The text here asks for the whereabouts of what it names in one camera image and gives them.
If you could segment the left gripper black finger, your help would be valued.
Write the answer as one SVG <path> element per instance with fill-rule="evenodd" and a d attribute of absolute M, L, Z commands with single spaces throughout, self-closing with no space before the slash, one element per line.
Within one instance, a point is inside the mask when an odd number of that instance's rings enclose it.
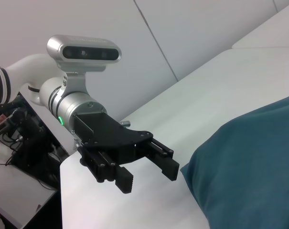
<path fill-rule="evenodd" d="M 80 163 L 90 170 L 98 183 L 114 181 L 122 193 L 131 193 L 133 175 L 125 167 L 114 162 L 105 152 L 96 149 L 80 146 L 78 152 L 81 155 Z"/>
<path fill-rule="evenodd" d="M 145 144 L 146 157 L 161 169 L 161 172 L 170 180 L 177 179 L 179 163 L 173 159 L 173 150 L 169 149 L 156 139 Z"/>

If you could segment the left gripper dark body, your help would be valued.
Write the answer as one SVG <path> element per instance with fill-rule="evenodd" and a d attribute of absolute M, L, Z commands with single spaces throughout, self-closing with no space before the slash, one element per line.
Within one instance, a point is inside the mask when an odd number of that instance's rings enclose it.
<path fill-rule="evenodd" d="M 152 133 L 127 129 L 105 113 L 77 114 L 74 131 L 86 150 L 104 152 L 119 165 L 142 158 L 136 147 L 153 139 Z"/>

